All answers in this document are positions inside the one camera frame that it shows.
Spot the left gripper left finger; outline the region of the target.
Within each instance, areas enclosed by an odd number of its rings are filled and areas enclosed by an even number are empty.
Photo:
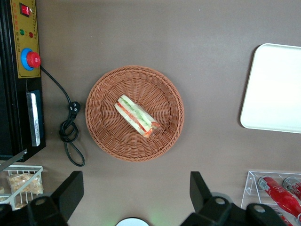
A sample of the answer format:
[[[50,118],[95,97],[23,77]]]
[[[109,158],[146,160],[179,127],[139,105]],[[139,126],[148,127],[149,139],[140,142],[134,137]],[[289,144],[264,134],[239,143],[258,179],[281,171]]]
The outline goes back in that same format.
[[[27,207],[31,226],[66,226],[84,195],[83,172],[74,171],[50,196],[39,196]]]

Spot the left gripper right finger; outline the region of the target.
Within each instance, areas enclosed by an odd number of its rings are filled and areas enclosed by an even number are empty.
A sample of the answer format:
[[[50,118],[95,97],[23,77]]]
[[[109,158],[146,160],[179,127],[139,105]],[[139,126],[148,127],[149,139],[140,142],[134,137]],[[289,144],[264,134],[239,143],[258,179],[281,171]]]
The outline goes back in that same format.
[[[183,226],[236,226],[230,216],[233,205],[224,197],[213,196],[197,171],[190,173],[190,199],[194,207]]]

